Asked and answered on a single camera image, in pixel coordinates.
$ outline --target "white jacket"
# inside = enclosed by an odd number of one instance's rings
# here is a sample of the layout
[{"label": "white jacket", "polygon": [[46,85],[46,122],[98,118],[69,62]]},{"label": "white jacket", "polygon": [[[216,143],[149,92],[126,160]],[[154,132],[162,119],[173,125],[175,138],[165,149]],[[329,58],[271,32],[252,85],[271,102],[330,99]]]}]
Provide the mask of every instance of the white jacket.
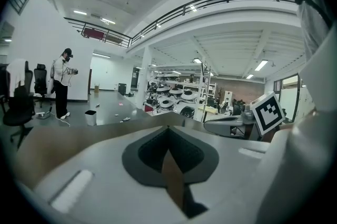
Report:
[{"label": "white jacket", "polygon": [[11,64],[8,65],[7,71],[11,75],[11,82],[9,83],[9,96],[14,96],[14,91],[16,88],[25,85],[25,59],[15,59]]},{"label": "white jacket", "polygon": [[55,61],[54,70],[54,80],[59,81],[64,86],[68,86],[71,77],[71,68],[69,67],[69,63],[65,61],[62,56]]}]

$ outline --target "trash can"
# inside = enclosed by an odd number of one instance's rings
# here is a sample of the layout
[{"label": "trash can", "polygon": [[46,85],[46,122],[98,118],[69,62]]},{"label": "trash can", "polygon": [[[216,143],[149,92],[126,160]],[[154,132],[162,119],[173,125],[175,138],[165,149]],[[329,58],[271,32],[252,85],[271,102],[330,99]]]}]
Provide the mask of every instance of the trash can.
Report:
[{"label": "trash can", "polygon": [[99,93],[100,91],[100,84],[95,83],[95,93]]},{"label": "trash can", "polygon": [[96,111],[86,111],[85,120],[88,125],[96,125]]}]

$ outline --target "box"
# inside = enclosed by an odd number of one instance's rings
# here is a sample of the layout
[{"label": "box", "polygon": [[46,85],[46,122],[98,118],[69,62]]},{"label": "box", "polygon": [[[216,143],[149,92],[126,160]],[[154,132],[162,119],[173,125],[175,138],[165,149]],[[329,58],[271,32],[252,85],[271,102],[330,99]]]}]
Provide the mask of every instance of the box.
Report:
[{"label": "box", "polygon": [[283,122],[285,116],[274,92],[268,92],[250,103],[261,135]]}]

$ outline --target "person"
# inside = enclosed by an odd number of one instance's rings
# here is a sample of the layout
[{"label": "person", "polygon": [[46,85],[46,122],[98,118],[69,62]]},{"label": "person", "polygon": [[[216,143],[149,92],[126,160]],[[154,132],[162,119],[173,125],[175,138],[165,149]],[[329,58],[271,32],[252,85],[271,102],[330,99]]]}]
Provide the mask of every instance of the person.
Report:
[{"label": "person", "polygon": [[70,116],[67,110],[68,84],[72,75],[78,70],[69,67],[69,60],[73,58],[72,50],[67,48],[54,63],[54,89],[56,93],[56,115],[60,119]]}]

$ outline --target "white bucket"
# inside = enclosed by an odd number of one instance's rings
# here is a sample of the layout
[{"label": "white bucket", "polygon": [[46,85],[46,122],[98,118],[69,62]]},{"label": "white bucket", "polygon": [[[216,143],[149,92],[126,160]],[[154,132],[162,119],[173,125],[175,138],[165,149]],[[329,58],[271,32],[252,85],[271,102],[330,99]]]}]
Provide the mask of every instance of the white bucket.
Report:
[{"label": "white bucket", "polygon": [[96,125],[96,117],[97,117],[97,113],[96,111],[86,111],[85,112],[85,120],[87,125]]}]

